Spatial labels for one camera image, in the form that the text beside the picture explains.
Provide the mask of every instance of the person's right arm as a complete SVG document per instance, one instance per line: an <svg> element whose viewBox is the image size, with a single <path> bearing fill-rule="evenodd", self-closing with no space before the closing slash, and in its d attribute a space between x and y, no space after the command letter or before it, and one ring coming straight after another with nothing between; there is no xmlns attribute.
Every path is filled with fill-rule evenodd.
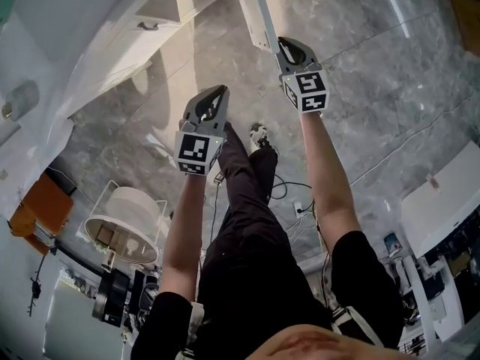
<svg viewBox="0 0 480 360"><path fill-rule="evenodd" d="M352 191L320 113L301 114L300 122L316 219L328 250L332 252L342 236L360 230Z"/></svg>

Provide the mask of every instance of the black t-shirt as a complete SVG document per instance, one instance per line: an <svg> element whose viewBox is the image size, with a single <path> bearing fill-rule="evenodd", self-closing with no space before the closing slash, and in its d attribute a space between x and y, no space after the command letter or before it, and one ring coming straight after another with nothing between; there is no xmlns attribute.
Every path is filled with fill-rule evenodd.
<svg viewBox="0 0 480 360"><path fill-rule="evenodd" d="M400 298L363 233L351 232L344 236L335 246L332 259L334 286L340 293L352 295L354 292L348 287L350 284L357 287L362 284L359 281L373 288L363 302L365 307L353 306L385 345L394 347L403 327ZM360 273L373 276L373 281L362 280ZM291 254L253 252L248 257L221 258L203 269L198 302L203 304L205 316L197 330L197 339L189 348L200 360L244 360L271 336L289 326L311 324L332 329L331 312L314 298ZM148 356L150 359L157 353L158 359L174 359L185 347L191 311L191 304L182 296L161 293L139 333L131 358L147 359ZM391 329L382 329L386 325L383 320L386 311Z"/></svg>

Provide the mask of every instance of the white wall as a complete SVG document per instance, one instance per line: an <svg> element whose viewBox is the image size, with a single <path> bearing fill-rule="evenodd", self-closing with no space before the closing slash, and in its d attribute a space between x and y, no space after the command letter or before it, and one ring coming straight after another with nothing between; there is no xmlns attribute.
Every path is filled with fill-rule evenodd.
<svg viewBox="0 0 480 360"><path fill-rule="evenodd" d="M46 324L45 355L51 360L121 360L120 328L92 317L94 300L59 281Z"/></svg>
<svg viewBox="0 0 480 360"><path fill-rule="evenodd" d="M61 267L54 256L45 258L40 272L42 293L29 317L30 277L41 258L23 238L13 237L0 217L0 341L24 360L43 357L45 322Z"/></svg>

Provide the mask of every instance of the black pants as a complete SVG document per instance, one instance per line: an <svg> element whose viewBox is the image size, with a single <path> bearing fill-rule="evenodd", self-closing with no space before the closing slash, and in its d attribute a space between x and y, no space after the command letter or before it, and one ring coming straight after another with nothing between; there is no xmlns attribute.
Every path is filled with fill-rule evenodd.
<svg viewBox="0 0 480 360"><path fill-rule="evenodd" d="M230 123L225 125L226 142L218 157L225 175L229 208L215 240L208 247L204 267L220 255L255 247L287 251L290 242L269 208L278 156L272 147L250 157Z"/></svg>

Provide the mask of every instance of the person's left arm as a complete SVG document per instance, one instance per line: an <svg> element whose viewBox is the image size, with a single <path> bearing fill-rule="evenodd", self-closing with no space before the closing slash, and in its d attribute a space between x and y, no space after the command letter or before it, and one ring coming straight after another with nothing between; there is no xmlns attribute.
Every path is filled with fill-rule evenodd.
<svg viewBox="0 0 480 360"><path fill-rule="evenodd" d="M163 252L160 293L195 301L206 177L187 175Z"/></svg>

